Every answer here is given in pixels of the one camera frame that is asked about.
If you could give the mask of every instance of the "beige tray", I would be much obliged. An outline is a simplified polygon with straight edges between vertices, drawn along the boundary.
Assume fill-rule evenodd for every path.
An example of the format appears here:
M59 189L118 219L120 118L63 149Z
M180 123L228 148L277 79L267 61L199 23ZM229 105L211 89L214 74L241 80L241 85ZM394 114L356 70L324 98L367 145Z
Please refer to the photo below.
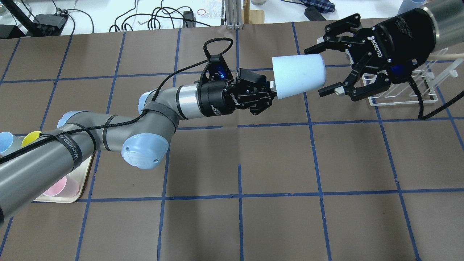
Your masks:
M80 198L82 191L84 190L85 180L87 174L89 173L90 166L92 165L93 155L88 159L84 160L82 164L77 167L75 170L71 171L68 175L75 179L80 187L79 192L74 197L58 197L58 196L45 196L44 194L40 195L34 201L37 202L56 202L56 203L73 203Z

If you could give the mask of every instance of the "plaid cloth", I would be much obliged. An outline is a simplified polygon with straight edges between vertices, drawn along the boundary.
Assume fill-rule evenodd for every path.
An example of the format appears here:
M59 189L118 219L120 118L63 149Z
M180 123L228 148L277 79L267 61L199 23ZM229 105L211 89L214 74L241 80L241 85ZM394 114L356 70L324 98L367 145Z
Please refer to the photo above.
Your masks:
M335 5L329 0L300 0L303 4L314 6L321 13L335 12Z

